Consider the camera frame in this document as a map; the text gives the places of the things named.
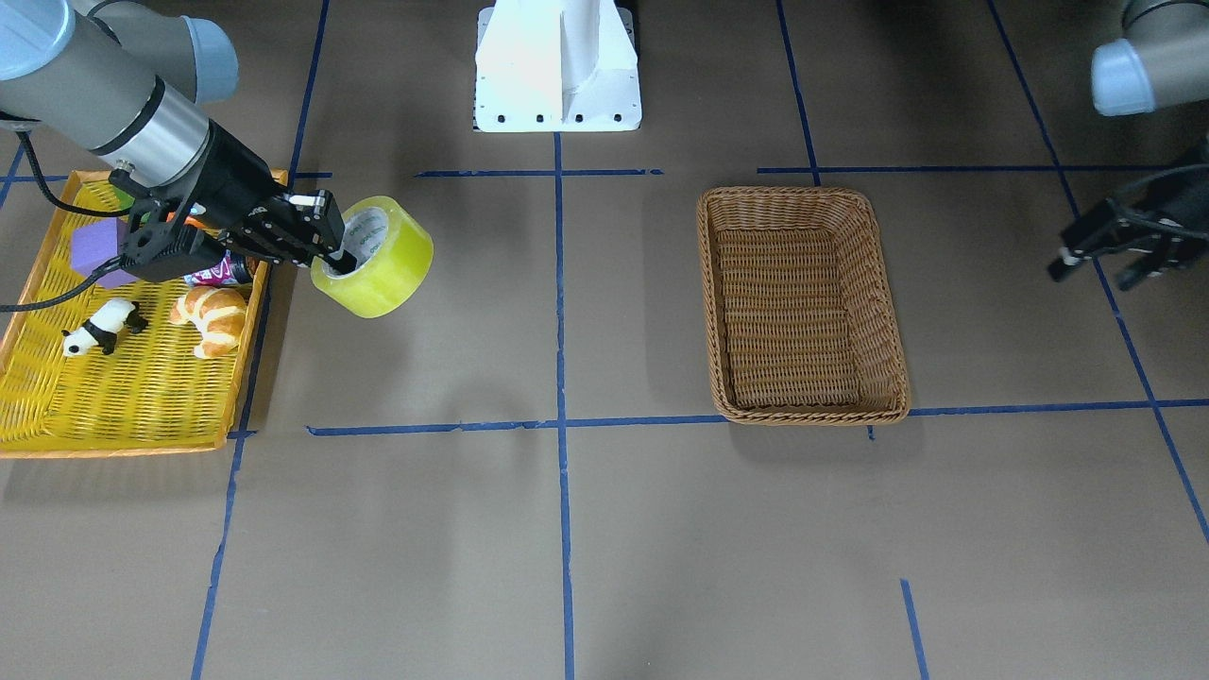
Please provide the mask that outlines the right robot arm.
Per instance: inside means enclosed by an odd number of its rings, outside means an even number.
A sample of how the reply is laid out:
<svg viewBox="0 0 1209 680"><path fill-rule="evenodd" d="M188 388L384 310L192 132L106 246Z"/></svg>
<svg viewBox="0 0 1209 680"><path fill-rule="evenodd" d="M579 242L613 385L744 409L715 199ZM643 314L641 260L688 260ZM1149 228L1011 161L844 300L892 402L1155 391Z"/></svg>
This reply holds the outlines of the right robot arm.
<svg viewBox="0 0 1209 680"><path fill-rule="evenodd" d="M164 282L229 253L354 270L332 194L291 194L203 110L239 83L215 22L137 1L5 1L1 25L2 122L54 129L134 201L122 271Z"/></svg>

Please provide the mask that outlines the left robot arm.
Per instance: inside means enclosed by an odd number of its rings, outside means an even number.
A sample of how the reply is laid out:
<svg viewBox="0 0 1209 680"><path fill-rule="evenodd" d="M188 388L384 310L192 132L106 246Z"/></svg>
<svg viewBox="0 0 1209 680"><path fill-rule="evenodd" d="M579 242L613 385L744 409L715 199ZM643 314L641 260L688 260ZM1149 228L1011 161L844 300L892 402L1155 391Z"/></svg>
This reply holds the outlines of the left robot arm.
<svg viewBox="0 0 1209 680"><path fill-rule="evenodd" d="M1093 53L1097 113L1126 116L1207 99L1207 2L1127 1L1121 30L1121 39ZM1207 137L1201 137L1167 169L1128 181L1084 211L1063 229L1059 255L1047 266L1049 280L1063 282L1084 263L1135 250L1135 263L1115 276L1115 287L1126 292L1205 257L1207 163Z"/></svg>

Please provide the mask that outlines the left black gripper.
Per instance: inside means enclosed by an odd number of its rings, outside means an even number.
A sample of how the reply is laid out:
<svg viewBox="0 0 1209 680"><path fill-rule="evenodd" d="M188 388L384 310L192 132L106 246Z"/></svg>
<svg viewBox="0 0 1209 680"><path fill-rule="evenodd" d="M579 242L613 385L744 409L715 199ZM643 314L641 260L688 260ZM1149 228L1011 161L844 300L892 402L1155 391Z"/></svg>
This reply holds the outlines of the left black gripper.
<svg viewBox="0 0 1209 680"><path fill-rule="evenodd" d="M1207 254L1208 143L1197 142L1173 166L1109 194L1110 211L1088 211L1062 231L1062 248L1047 266L1063 282L1099 257L1140 250L1115 276L1130 292L1169 270L1184 270Z"/></svg>

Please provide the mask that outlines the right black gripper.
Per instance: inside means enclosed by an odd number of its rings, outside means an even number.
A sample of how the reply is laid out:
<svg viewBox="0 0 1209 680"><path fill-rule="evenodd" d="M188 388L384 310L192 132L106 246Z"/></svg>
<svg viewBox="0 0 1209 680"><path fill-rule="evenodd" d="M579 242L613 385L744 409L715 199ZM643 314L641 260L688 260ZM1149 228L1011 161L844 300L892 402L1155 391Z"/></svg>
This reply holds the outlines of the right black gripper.
<svg viewBox="0 0 1209 680"><path fill-rule="evenodd" d="M288 194L264 160L215 121L186 168L164 181L162 198L202 206L199 221L233 253L299 267L319 260L336 275L358 266L341 248L345 218L332 191Z"/></svg>

